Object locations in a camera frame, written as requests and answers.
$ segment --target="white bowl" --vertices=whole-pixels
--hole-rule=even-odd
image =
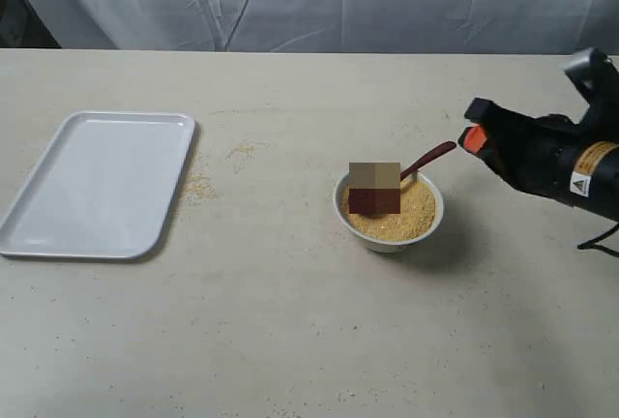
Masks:
[[[407,241],[382,241],[380,239],[366,236],[365,234],[355,229],[341,212],[341,196],[344,192],[344,189],[348,185],[348,173],[345,173],[336,184],[336,188],[333,191],[333,206],[336,208],[336,214],[338,215],[338,218],[342,222],[342,224],[346,226],[346,228],[350,232],[352,232],[365,247],[375,252],[381,252],[385,254],[400,252],[412,246],[416,242],[423,241],[424,239],[429,237],[430,234],[434,232],[436,228],[438,228],[438,226],[441,224],[441,221],[443,220],[443,212],[445,210],[443,194],[440,193],[438,188],[434,186],[434,184],[429,179],[427,179],[427,177],[423,173],[417,173],[417,180],[423,181],[432,191],[432,194],[434,195],[434,203],[436,204],[436,211],[434,212],[434,221],[432,222],[432,226],[430,226],[424,234],[422,234],[421,236],[417,236],[414,239],[409,239]]]

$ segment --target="spoon handle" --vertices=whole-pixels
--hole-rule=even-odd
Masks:
[[[443,142],[442,144],[438,144],[432,150],[424,154],[417,162],[409,166],[405,169],[399,176],[399,180],[402,181],[406,176],[411,173],[414,173],[422,166],[426,166],[431,161],[438,159],[439,157],[445,155],[448,152],[451,152],[457,147],[457,144],[452,140],[448,140]]]

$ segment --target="white backdrop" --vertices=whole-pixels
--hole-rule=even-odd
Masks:
[[[63,47],[619,53],[619,0],[30,0]]]

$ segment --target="white plastic tray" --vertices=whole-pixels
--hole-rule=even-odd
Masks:
[[[0,254],[145,254],[161,234],[194,126],[172,113],[70,116],[0,223]]]

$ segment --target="table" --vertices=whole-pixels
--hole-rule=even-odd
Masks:
[[[0,261],[0,415],[614,416],[619,261],[575,249],[608,221],[461,150],[425,169],[446,216],[409,253],[331,201],[348,162],[456,138],[475,96],[577,119],[568,60],[1,51],[3,211],[75,111],[200,128],[152,257]]]

